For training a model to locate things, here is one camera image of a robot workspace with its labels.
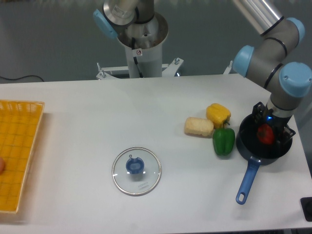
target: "bread roll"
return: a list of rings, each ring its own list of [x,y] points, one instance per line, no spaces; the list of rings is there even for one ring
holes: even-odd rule
[[[185,121],[184,133],[211,137],[214,131],[214,123],[209,119],[189,117]]]

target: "black cable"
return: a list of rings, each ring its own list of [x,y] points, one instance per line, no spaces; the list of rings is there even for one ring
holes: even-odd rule
[[[1,79],[5,79],[5,80],[19,80],[19,79],[24,79],[24,78],[27,78],[27,77],[36,77],[36,78],[39,78],[42,82],[44,82],[44,79],[42,79],[40,76],[36,76],[36,75],[28,75],[28,76],[24,76],[24,77],[20,77],[20,78],[13,78],[13,79],[10,79],[10,78],[5,78],[5,77],[1,77]]]
[[[135,38],[132,38],[132,39],[131,39],[131,48],[132,48],[132,50],[135,49],[135,42],[136,42],[136,39],[135,39]],[[133,57],[133,60],[134,60],[134,62],[135,62],[135,65],[136,65],[138,74],[140,75],[140,78],[144,78],[142,72],[140,71],[140,68],[138,67],[137,58],[136,58],[136,57]]]

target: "blue pan handle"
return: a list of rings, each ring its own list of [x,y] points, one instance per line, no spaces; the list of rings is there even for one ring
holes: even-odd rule
[[[255,175],[257,174],[257,171],[260,165],[261,165],[261,160],[256,157],[252,156],[248,160],[247,170],[246,170],[243,181],[239,187],[239,190],[236,196],[236,202],[238,204],[240,205],[245,204],[249,191],[253,185]]]

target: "gray wall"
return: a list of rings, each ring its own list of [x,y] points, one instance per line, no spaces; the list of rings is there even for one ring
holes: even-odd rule
[[[229,0],[156,0],[156,11],[169,24],[163,62],[185,60],[184,76],[223,73],[244,45],[258,46],[261,38]],[[284,61],[312,67],[310,0],[275,0],[285,17],[306,26],[306,37]],[[97,29],[92,13],[103,0],[37,0],[1,3],[0,76],[35,74],[45,81],[95,79],[102,67],[125,66],[122,46]],[[35,78],[24,81],[36,81]],[[305,109],[312,92],[295,115],[306,156],[312,165],[311,112]]]

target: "bolt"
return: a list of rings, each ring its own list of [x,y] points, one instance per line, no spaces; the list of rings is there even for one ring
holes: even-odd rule
[[[179,61],[179,58],[175,58],[175,65],[178,65]]]

